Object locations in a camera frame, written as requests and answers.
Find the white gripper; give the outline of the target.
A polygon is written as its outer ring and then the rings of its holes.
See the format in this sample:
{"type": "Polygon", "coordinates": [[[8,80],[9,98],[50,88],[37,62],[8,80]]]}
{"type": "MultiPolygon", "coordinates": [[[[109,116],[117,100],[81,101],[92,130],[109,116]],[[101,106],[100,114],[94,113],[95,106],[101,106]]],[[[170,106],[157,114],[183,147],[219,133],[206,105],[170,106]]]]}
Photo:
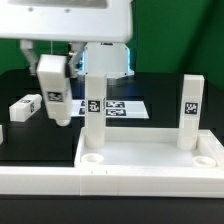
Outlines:
{"type": "Polygon", "coordinates": [[[131,36],[131,0],[0,0],[0,38],[22,39],[32,76],[39,62],[32,40],[70,42],[66,76],[76,78],[86,42],[126,43],[131,36]]]}

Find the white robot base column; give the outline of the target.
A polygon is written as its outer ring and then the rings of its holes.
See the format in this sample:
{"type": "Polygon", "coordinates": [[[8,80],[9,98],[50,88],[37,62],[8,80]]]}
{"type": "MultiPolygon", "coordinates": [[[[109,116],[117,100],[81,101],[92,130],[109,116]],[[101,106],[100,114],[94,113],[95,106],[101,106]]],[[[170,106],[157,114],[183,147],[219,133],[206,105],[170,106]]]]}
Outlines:
{"type": "Polygon", "coordinates": [[[130,49],[125,44],[90,42],[82,54],[82,65],[78,75],[103,73],[109,79],[132,76],[135,72],[130,68],[130,56],[130,49]]]}

